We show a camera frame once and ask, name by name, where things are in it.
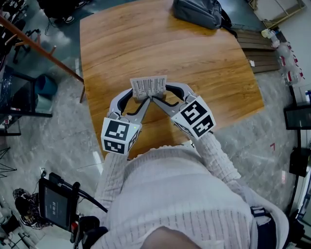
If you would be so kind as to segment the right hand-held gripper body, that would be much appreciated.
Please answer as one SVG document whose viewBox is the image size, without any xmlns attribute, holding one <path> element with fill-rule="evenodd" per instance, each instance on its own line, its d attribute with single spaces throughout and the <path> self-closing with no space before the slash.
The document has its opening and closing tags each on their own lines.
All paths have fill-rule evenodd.
<svg viewBox="0 0 311 249">
<path fill-rule="evenodd" d="M 201 96 L 184 105 L 178 113 L 171 117 L 171 121 L 181 131 L 196 140 L 216 126 L 212 112 Z"/>
</svg>

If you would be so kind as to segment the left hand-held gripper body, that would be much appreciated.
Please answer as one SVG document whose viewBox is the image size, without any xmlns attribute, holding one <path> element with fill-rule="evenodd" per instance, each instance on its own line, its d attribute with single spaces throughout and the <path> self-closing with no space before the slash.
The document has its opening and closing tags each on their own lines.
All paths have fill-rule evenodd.
<svg viewBox="0 0 311 249">
<path fill-rule="evenodd" d="M 128 155 L 138 139 L 142 124 L 132 123 L 126 117 L 112 112 L 104 118 L 101 142 L 103 151 Z"/>
</svg>

